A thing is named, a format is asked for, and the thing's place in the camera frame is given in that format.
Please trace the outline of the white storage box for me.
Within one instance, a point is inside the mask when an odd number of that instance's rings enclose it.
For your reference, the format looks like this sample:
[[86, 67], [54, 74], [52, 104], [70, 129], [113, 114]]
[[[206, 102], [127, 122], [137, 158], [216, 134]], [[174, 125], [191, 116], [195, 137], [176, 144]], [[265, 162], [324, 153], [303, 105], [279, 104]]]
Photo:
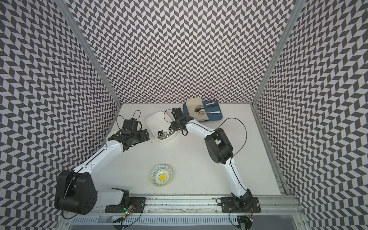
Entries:
[[[168, 112], [159, 111], [146, 119], [146, 125], [148, 126], [149, 130], [152, 132], [154, 138], [157, 139], [157, 133], [159, 130], [163, 130], [168, 132], [171, 127], [171, 122], [173, 120], [169, 117]], [[174, 131], [174, 134], [170, 136], [168, 139], [165, 140], [158, 140], [159, 142], [168, 142], [174, 139], [177, 136], [177, 133]]]

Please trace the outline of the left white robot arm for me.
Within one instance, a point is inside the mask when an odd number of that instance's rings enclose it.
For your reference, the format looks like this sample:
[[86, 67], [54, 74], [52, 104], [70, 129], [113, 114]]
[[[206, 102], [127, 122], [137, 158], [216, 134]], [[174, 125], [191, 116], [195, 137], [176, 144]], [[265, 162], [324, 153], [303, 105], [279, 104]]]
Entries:
[[136, 132], [121, 129], [83, 164], [73, 170], [62, 171], [57, 176], [55, 208], [81, 215], [99, 207], [126, 210], [130, 206], [129, 191], [118, 188], [98, 191], [94, 181], [118, 155], [149, 139], [146, 129]]

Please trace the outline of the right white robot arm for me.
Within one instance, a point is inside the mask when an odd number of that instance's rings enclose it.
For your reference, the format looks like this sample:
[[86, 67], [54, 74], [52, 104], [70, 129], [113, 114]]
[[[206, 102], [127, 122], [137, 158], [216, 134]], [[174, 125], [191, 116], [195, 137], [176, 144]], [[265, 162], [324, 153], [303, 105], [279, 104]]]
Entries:
[[204, 140], [210, 158], [223, 166], [231, 188], [234, 206], [239, 211], [249, 210], [254, 198], [236, 168], [233, 146], [225, 131], [220, 127], [212, 129], [200, 124], [193, 117], [184, 115], [180, 108], [172, 109], [171, 114], [174, 118], [174, 121], [171, 122], [171, 129], [186, 131]]

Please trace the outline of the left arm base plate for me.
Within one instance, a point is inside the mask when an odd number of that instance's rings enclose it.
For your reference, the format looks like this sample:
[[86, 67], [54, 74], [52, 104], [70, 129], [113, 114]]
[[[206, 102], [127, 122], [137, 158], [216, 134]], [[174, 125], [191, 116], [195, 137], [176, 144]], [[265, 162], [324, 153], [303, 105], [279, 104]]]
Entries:
[[133, 197], [130, 198], [128, 202], [123, 204], [107, 206], [105, 208], [105, 213], [126, 213], [130, 207], [135, 213], [142, 213], [146, 204], [146, 197]]

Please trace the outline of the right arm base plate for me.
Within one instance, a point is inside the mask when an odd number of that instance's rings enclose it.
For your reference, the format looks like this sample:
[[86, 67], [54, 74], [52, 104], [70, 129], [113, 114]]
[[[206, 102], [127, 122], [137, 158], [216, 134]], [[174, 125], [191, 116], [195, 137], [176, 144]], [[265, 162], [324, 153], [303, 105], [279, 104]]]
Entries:
[[221, 197], [220, 206], [223, 213], [261, 213], [260, 203], [257, 197], [253, 197], [250, 201], [241, 202], [233, 197]]

